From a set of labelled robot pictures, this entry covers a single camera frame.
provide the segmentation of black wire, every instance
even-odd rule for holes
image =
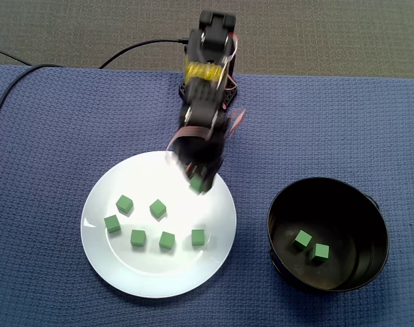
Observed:
[[[4,103],[4,100],[6,99],[7,95],[9,94],[9,92],[13,89],[13,87],[16,85],[16,83],[18,83],[22,78],[24,78],[25,76],[27,76],[28,74],[30,74],[31,72],[34,72],[35,70],[39,69],[39,68],[43,68],[43,67],[62,67],[59,65],[53,65],[50,63],[45,63],[42,65],[36,65],[33,66],[31,68],[29,68],[28,70],[26,70],[25,72],[23,72],[21,75],[19,75],[17,78],[15,78],[15,80],[10,83],[9,87],[4,91],[3,95],[1,96],[0,99],[0,109]]]
[[[18,57],[15,57],[14,55],[7,53],[6,51],[0,50],[0,53],[2,55],[8,56],[9,58],[15,59],[16,61],[19,61],[20,63],[23,63],[24,65],[31,66],[30,63],[27,63],[25,60],[19,59]]]
[[[121,50],[118,53],[116,53],[112,58],[110,58],[103,65],[101,65],[100,69],[103,69],[105,66],[107,66],[109,63],[111,63],[113,60],[115,60],[119,56],[123,55],[127,51],[130,51],[131,49],[137,48],[138,46],[145,46],[147,44],[159,43],[159,42],[174,42],[174,43],[187,44],[188,39],[175,39],[175,40],[157,39],[157,40],[149,40],[149,41],[144,41],[144,42],[140,42],[140,43],[134,44],[134,45],[129,46],[128,48],[125,48],[124,50]]]

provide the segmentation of green cube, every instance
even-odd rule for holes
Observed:
[[[311,259],[317,261],[326,261],[330,254],[330,247],[324,244],[316,243],[311,253]]]
[[[311,235],[307,234],[303,230],[300,230],[300,232],[296,236],[295,240],[293,241],[293,244],[297,248],[303,250],[303,249],[305,249],[307,247],[307,245],[309,244],[310,240],[311,240]]]
[[[130,242],[131,245],[143,247],[145,245],[146,234],[144,230],[132,230]]]
[[[191,188],[196,193],[200,194],[202,191],[202,178],[200,175],[195,175],[191,178]]]
[[[121,226],[119,225],[118,217],[116,215],[104,218],[104,223],[106,224],[106,228],[109,231],[109,233],[113,233],[121,229]]]
[[[172,249],[172,245],[174,245],[175,235],[167,232],[161,233],[161,238],[159,241],[159,245],[166,249]]]
[[[192,245],[204,245],[204,230],[192,230]]]
[[[150,212],[156,219],[158,219],[166,213],[166,205],[157,199],[153,204],[150,205]]]
[[[130,212],[131,208],[133,208],[133,201],[126,196],[121,196],[116,203],[116,206],[120,211],[127,214]]]

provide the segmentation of blue towel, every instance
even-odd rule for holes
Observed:
[[[0,66],[0,97],[25,67]],[[126,295],[80,240],[94,184],[118,162],[163,150],[182,74],[44,68],[0,113],[0,326],[414,326],[414,80],[237,75],[247,109],[220,175],[236,203],[232,251],[197,289]],[[383,272],[360,290],[299,292],[269,257],[274,196],[304,177],[371,195],[389,228]]]

